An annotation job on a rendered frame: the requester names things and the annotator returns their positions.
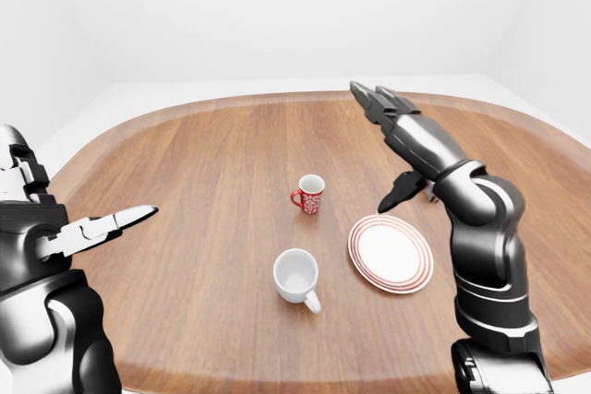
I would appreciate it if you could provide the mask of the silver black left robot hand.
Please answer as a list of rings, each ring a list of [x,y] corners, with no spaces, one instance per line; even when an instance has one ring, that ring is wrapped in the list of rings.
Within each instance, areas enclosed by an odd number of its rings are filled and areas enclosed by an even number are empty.
[[[70,221],[47,191],[50,179],[25,138],[0,123],[0,294],[69,270],[71,257],[154,215],[139,205]]]

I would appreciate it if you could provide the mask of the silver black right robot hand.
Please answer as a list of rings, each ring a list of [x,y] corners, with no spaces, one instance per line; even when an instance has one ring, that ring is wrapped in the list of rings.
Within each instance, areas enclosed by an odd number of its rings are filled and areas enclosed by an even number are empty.
[[[413,198],[429,182],[467,161],[459,143],[405,97],[383,87],[371,90],[355,81],[350,91],[370,123],[380,126],[386,145],[412,167],[394,180],[392,190],[378,205],[379,214]]]

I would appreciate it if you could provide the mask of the white plate with red rings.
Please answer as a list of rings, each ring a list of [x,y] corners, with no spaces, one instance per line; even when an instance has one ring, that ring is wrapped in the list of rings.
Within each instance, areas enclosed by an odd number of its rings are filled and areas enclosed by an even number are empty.
[[[361,276],[386,293],[416,293],[432,277],[434,259],[428,242],[399,218],[373,214],[360,219],[348,235],[347,247]]]

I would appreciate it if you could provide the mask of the red patterned mug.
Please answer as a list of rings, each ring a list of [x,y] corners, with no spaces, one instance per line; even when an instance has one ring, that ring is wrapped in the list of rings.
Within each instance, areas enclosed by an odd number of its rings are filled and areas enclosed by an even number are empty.
[[[316,174],[306,174],[299,179],[298,188],[290,195],[291,202],[305,214],[316,214],[325,189],[324,180]]]

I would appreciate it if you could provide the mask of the white mug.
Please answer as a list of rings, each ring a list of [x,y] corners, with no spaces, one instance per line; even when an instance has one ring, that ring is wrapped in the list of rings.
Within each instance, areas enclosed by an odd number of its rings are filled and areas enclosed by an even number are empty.
[[[306,250],[291,248],[276,257],[272,267],[277,292],[288,303],[304,304],[313,314],[319,314],[321,304],[315,290],[319,267]]]

